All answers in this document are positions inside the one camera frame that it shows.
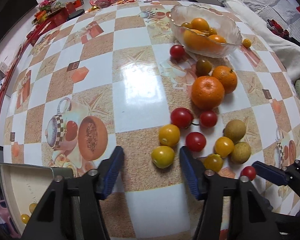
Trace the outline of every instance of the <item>table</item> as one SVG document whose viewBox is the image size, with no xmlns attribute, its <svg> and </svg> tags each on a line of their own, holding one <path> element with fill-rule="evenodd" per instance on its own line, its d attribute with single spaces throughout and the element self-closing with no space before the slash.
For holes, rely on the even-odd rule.
<svg viewBox="0 0 300 240">
<path fill-rule="evenodd" d="M 123 147 L 124 168 L 113 194 L 101 202 L 111 237 L 189 239 L 201 213 L 203 203 L 183 184 L 178 154 L 166 170 L 154 167 L 150 157 L 159 146 L 158 129 L 170 123 L 173 109 L 190 109 L 195 121 L 200 114 L 189 97 L 195 56 L 182 62 L 169 58 L 175 40 L 166 13 L 179 3 L 192 4 L 135 2 L 64 23 L 37 41 L 14 86 L 4 129 L 4 155 L 11 158 L 5 162 L 70 167 L 81 176 L 108 158 L 116 145 Z M 275 53 L 229 9 L 197 6 L 232 18 L 253 46 L 209 59 L 214 66 L 234 68 L 237 88 L 215 109 L 216 126 L 182 130 L 176 152 L 188 133 L 200 131 L 207 145 L 196 157 L 207 156 L 227 122 L 240 119 L 247 126 L 243 140 L 253 154 L 243 165 L 225 159 L 221 175 L 238 178 L 256 160 L 281 168 L 300 159 L 300 101 Z M 90 158 L 77 143 L 87 116 L 96 117 L 96 123 L 86 136 L 97 133 L 100 139 L 93 161 L 82 157 Z M 289 187 L 260 177 L 253 183 L 275 212 L 295 215 L 299 210 L 300 199 Z M 228 227 L 228 215 L 225 198 L 222 230 Z"/>
</svg>

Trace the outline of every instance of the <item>clear glass fruit bowl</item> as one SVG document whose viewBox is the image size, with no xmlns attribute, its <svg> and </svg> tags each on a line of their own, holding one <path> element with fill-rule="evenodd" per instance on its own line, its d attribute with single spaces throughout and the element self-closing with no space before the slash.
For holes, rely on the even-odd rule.
<svg viewBox="0 0 300 240">
<path fill-rule="evenodd" d="M 203 34 L 197 34 L 181 26 L 190 23 L 194 18 L 205 19 L 210 28 L 215 28 L 218 35 L 227 43 L 217 43 Z M 195 5 L 176 5 L 169 15 L 170 26 L 177 40 L 190 52 L 207 57 L 225 57 L 242 44 L 242 36 L 234 20 L 227 16 L 217 15 L 205 8 Z"/>
</svg>

